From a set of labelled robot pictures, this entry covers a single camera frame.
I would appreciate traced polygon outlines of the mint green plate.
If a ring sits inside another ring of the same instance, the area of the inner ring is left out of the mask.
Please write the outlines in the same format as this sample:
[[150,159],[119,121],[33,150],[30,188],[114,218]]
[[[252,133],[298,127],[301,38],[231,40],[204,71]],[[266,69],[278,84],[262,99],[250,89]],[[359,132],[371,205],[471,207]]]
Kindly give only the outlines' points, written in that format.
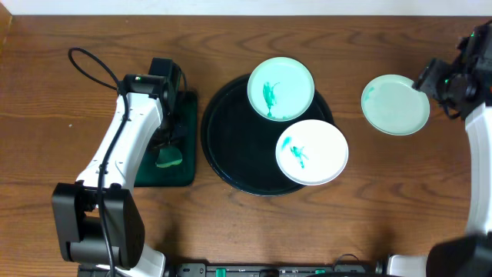
[[413,84],[402,75],[381,75],[368,82],[361,95],[364,117],[388,135],[418,132],[429,119],[430,103]]

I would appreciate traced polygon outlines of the green scrubbing sponge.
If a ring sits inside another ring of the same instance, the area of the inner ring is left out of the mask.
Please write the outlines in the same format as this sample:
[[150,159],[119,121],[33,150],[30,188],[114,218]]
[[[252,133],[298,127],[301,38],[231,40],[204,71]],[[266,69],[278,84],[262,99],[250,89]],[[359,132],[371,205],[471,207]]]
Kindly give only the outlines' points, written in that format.
[[180,165],[181,162],[181,151],[177,147],[169,145],[159,150],[155,165],[158,168],[164,169],[174,165]]

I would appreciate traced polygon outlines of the white plate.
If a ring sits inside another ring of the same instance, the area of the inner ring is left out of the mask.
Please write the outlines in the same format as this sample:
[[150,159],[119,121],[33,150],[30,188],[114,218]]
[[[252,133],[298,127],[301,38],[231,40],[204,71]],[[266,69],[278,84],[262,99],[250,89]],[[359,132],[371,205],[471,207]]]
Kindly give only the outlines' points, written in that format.
[[301,185],[323,185],[337,178],[348,158],[348,143],[329,122],[307,119],[294,123],[280,135],[275,147],[279,169]]

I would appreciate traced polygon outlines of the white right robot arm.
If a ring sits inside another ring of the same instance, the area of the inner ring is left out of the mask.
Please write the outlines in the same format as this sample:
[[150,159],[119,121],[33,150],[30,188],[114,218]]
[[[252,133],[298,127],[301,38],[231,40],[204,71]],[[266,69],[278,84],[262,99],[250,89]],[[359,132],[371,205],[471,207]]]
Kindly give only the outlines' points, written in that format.
[[474,27],[450,64],[434,58],[414,89],[461,118],[470,145],[471,197],[466,234],[436,244],[425,256],[392,255],[385,276],[491,275],[491,23]]

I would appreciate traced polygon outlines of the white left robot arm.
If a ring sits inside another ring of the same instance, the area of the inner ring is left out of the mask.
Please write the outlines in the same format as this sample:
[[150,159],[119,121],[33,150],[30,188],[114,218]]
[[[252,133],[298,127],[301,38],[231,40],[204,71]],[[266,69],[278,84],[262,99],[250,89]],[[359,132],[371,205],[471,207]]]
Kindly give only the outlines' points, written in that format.
[[58,244],[65,261],[96,265],[108,275],[162,276],[165,256],[145,244],[133,199],[138,169],[151,140],[169,141],[181,69],[153,58],[148,74],[117,84],[111,124],[88,166],[52,194]]

